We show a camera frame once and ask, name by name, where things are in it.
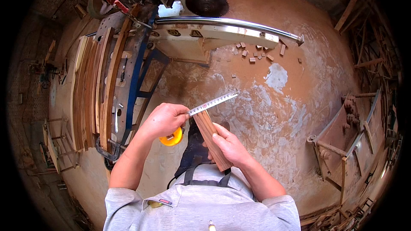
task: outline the dirty floor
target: dirty floor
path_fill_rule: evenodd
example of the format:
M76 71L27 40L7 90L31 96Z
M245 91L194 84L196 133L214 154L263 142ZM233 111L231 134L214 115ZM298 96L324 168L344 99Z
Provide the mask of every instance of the dirty floor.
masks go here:
M305 43L285 40L284 57L280 46L266 52L274 61L263 58L250 64L241 54L234 55L235 45L212 53L210 68L196 64L172 62L166 69L147 108L146 116L160 103L180 103L189 108L224 93L239 89L240 96L209 113L214 122L228 121L231 131L268 172L285 187L300 215L338 202L340 192L317 176L318 164L309 135L318 134L341 107L340 97L359 93L360 85L353 69L347 38L333 28L324 11L305 0L227 0L226 18L246 20L275 27L294 34L304 34ZM65 27L70 36L77 24ZM99 22L92 20L82 35L96 31ZM78 42L71 47L69 75L60 86L51 86L50 118L69 116L72 68ZM247 45L252 54L255 45ZM166 189L173 177L187 136L174 147L153 143L138 188L142 197ZM94 148L81 153L80 168L63 173L72 196L81 203L96 229L102 229L106 217L104 197L108 189L101 156Z

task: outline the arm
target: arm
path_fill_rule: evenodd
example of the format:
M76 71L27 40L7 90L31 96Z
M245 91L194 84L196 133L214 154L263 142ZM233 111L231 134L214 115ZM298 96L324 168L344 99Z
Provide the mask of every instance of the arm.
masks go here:
M220 147L224 156L244 174L257 200L261 202L267 198L286 194L280 182L266 172L234 134L216 123L214 126L218 134L213 134L213 141Z
M184 125L189 118L187 111L189 109L184 105L162 103L157 106L114 165L109 188L124 187L136 190L153 141L172 134Z

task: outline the man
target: man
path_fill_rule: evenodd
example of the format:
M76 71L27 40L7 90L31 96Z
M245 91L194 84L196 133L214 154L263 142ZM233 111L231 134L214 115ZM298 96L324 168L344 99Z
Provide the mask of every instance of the man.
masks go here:
M137 131L111 172L104 230L208 230L210 223L217 231L300 230L297 208L284 187L235 135L216 123L213 141L233 163L232 173L206 164L205 157L208 163L214 160L205 154L207 148L201 146L203 139L190 119L189 142L176 181L154 197L139 196L136 190L151 144L184 125L187 111L183 105L162 103Z

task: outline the gray t-shirt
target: gray t-shirt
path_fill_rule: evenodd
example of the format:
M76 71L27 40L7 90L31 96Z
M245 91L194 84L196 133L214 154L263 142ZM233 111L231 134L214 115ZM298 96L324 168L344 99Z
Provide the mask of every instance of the gray t-shirt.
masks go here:
M248 182L238 168L231 168L228 186L179 185L147 199L134 190L110 188L106 195L104 230L208 230L212 221L221 230L301 230L294 200L289 195L255 202ZM215 164L198 166L194 180L219 181L223 173ZM163 203L152 208L147 201Z

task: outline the tape measure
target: tape measure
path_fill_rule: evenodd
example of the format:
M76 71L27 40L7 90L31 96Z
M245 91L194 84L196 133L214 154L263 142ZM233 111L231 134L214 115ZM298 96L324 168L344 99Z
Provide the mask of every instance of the tape measure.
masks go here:
M194 107L193 109L189 110L187 113L190 116L193 116L194 114L197 114L201 111L207 110L215 105L218 105L219 103L222 103L224 101L227 101L231 98L234 98L238 95L238 90L236 89L235 92L230 92L225 95L219 96L211 101L208 101L207 103L204 103L202 105L199 105L197 107ZM182 141L184 131L182 130L181 127L179 127L173 134L169 136L163 136L160 137L160 142L162 142L163 145L165 146L175 146L179 142Z

